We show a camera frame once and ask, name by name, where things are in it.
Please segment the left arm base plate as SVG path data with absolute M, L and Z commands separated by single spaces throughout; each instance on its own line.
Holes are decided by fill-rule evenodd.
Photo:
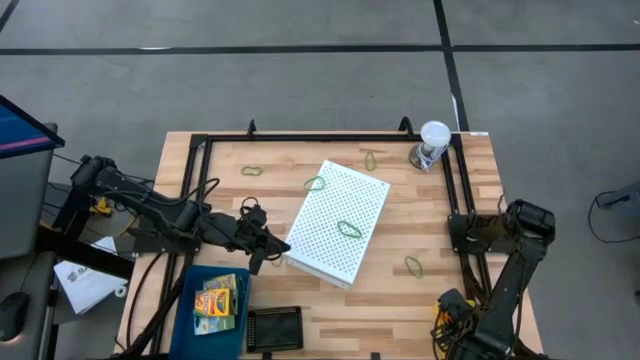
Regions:
M 134 228 L 128 231 L 134 237 L 133 252 L 137 253 L 195 253 L 201 242 L 191 237 L 163 235 L 155 230 Z

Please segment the black aluminium table frame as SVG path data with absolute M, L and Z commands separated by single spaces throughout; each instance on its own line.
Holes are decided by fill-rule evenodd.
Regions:
M 341 289 L 285 262 L 265 264 L 251 280 L 250 309 L 300 306 L 304 348 L 295 359 L 433 360 L 430 330 L 437 298 L 463 284 L 447 219 L 454 212 L 492 214 L 503 186 L 490 137 L 456 135 L 447 164 L 422 172 L 408 160 L 417 137 L 399 131 L 236 131 L 167 134 L 155 179 L 173 196 L 212 177 L 219 185 L 208 201 L 236 214 L 257 199 L 270 230 L 288 234 L 305 197 L 304 182 L 328 160 L 363 171 L 375 156 L 376 179 L 390 192 L 354 285 Z M 260 176 L 243 176 L 259 166 Z M 406 256 L 418 259 L 424 277 L 409 274 Z

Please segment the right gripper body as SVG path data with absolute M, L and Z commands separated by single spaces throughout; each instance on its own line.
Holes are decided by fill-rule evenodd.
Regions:
M 491 293 L 478 301 L 466 299 L 456 288 L 444 292 L 435 306 L 430 331 L 436 360 L 493 360 L 493 353 L 475 335 L 480 314 L 487 309 Z

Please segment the yellow green crayon box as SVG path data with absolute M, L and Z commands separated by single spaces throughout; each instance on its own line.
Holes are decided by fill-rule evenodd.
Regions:
M 197 291 L 194 311 L 204 317 L 224 317 L 234 313 L 232 291 L 229 288 Z
M 238 290 L 238 280 L 234 273 L 217 276 L 203 283 L 204 290 L 222 289 L 222 288 L 228 288 L 230 290 L 231 296 L 232 296 L 231 308 L 234 313 L 237 313 L 239 290 Z

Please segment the black computer mouse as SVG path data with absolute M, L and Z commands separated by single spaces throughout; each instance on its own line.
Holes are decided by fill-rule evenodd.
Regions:
M 26 319 L 29 295 L 14 292 L 0 301 L 0 341 L 7 342 L 17 337 Z

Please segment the blue screen monitor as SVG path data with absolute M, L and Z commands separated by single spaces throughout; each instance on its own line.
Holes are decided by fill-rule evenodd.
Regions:
M 65 141 L 54 130 L 0 95 L 0 159 L 64 146 Z

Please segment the black side stand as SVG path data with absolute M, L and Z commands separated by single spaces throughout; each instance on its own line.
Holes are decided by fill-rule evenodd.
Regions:
M 58 258 L 122 279 L 130 279 L 134 270 L 131 260 L 95 248 L 89 244 L 71 240 L 63 233 L 39 226 L 36 235 L 37 252 L 53 252 Z

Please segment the white perforated metal shelf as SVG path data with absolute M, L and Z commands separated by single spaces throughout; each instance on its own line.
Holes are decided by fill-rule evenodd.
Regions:
M 316 176 L 322 176 L 326 186 L 321 191 L 306 191 L 286 237 L 291 249 L 285 253 L 285 260 L 349 290 L 375 232 L 390 184 L 328 160 Z M 340 220 L 359 228 L 362 238 L 339 234 L 336 224 Z

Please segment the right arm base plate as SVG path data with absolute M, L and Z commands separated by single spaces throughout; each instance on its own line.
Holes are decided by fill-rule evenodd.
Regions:
M 452 247 L 460 254 L 509 254 L 513 249 L 498 215 L 454 214 L 448 226 Z

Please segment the black slotted plastic basket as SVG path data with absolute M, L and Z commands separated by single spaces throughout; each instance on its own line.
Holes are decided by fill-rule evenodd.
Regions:
M 300 306 L 250 310 L 247 319 L 248 353 L 272 353 L 304 348 Z

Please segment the white printed paper sheet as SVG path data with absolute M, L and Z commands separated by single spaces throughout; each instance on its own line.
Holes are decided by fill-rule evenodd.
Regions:
M 110 295 L 124 297 L 128 291 L 127 280 L 70 261 L 56 264 L 54 272 L 76 315 L 86 313 Z

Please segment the green blue card pack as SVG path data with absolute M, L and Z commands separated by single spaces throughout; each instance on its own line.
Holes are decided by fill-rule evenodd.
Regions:
M 235 317 L 194 317 L 194 334 L 204 336 L 222 331 L 233 330 L 235 328 Z

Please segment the blue plastic bin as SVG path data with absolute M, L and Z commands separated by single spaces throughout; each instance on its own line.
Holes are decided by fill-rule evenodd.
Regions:
M 211 278 L 235 274 L 240 280 L 238 314 L 234 329 L 208 335 L 194 333 L 194 300 L 197 291 Z M 248 318 L 251 277 L 247 269 L 192 265 L 186 272 L 179 300 L 169 360 L 237 360 L 243 351 Z

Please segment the gray floor device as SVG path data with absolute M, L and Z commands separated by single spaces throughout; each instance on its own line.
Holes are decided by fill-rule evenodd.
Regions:
M 640 206 L 640 180 L 615 191 L 607 191 L 597 197 L 600 208 L 614 206 Z

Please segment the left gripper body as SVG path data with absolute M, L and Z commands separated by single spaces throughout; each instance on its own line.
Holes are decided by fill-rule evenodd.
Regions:
M 259 236 L 266 234 L 264 226 L 256 227 L 241 216 L 234 218 L 228 214 L 211 213 L 211 244 L 225 247 L 228 251 L 244 250 L 251 253 L 259 246 Z

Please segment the gray computer case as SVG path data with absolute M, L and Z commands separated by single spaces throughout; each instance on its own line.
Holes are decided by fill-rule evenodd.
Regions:
M 34 251 L 53 151 L 0 159 L 0 260 Z

